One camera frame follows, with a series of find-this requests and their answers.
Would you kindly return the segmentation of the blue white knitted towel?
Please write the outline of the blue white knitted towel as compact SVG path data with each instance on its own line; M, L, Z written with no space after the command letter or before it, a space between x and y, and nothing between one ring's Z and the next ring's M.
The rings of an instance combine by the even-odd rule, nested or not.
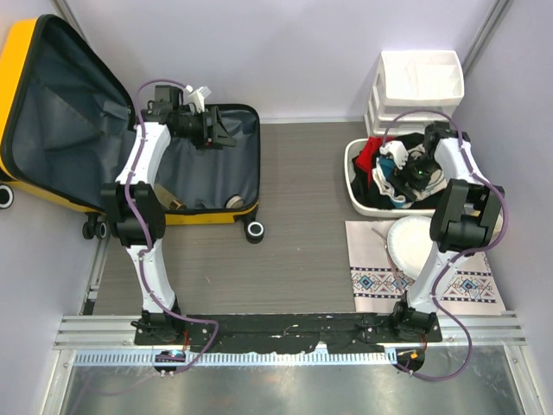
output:
M423 144L392 140L378 149L372 180L394 208L411 208L438 196L447 179Z

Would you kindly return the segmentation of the gold capped lotion bottle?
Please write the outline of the gold capped lotion bottle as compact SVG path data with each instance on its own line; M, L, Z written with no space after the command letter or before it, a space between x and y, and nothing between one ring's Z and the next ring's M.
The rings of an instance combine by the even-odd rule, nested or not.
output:
M187 207L180 201L176 195L172 194L166 188L164 188L160 183L156 183L154 186L154 191L156 194L157 200L167 211L183 211Z

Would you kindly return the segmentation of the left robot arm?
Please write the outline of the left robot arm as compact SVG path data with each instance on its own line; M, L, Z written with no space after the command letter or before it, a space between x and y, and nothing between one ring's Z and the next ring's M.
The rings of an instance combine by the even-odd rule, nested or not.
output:
M130 255L143 294L143 323L164 344L176 344L189 324L212 325L203 348L209 350L219 332L219 323L183 316L168 281L162 256L166 218L153 187L162 156L171 141L171 131L181 130L178 101L161 109L156 121L146 123L137 114L137 134L130 156L116 181L102 188L106 221Z

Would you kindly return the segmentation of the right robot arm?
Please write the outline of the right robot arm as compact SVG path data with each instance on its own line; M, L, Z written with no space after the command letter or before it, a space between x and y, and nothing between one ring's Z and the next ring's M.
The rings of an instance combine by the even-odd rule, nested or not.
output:
M440 299L460 265L495 247L505 235L505 190L484 177L470 139L448 122L425 127L423 166L442 170L447 187L430 221L432 247L416 282L394 305L389 327L395 338L413 342L438 324Z

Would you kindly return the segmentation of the yellow Pikachu suitcase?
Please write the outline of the yellow Pikachu suitcase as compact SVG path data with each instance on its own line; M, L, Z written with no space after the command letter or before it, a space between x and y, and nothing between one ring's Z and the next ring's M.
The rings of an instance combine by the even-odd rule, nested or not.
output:
M102 188L114 183L135 143L137 114L148 123L178 101L190 112L184 86L154 82L154 97L138 110L122 83L66 21L54 15L15 22L1 51L1 205L11 189L38 195L86 214L85 239L112 234ZM209 150L175 137L165 150L153 187L160 183L186 205L167 211L169 225L241 221L258 243L261 129L257 111L244 104L219 107L221 124L236 147ZM240 195L244 206L226 209Z

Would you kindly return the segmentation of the red garment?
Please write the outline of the red garment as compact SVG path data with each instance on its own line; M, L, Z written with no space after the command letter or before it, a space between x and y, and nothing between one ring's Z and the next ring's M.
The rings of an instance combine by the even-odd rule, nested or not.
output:
M379 153L379 148L383 143L382 137L369 137L365 146L357 156L355 166L362 171L369 173L373 169L373 158Z

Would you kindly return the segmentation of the black garment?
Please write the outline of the black garment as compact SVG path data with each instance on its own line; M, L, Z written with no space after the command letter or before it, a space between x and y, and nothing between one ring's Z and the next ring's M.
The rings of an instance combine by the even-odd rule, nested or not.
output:
M388 176L394 168L397 168L393 160L378 153L373 161L373 169L369 173L354 167L357 177L353 181L353 192L358 201L366 206L380 209L411 208L416 203L428 204L429 201L425 200L438 192L443 192L447 187L444 174L439 169L431 176L430 183L425 189L428 192L428 198L419 202L410 202L405 195L396 193L388 183Z

